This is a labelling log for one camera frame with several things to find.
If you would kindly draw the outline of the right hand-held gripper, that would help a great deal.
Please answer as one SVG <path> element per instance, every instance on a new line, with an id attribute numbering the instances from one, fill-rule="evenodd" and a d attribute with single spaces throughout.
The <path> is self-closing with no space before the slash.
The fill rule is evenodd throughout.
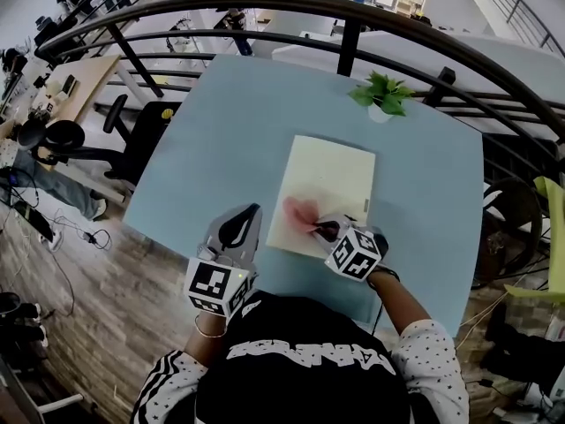
<path id="1" fill-rule="evenodd" d="M 310 235 L 326 254 L 325 265 L 339 276 L 362 282 L 388 252 L 388 242 L 380 228 L 357 227 L 358 221 L 340 213 L 324 215 L 314 223 Z"/>

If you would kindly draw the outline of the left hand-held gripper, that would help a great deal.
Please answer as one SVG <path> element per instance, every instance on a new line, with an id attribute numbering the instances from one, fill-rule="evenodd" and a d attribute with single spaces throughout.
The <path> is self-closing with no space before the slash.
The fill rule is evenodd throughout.
<path id="1" fill-rule="evenodd" d="M 261 221 L 259 204 L 238 206 L 212 221 L 186 270 L 184 295 L 194 307 L 230 318 L 243 304 L 257 277 L 253 259 Z"/>

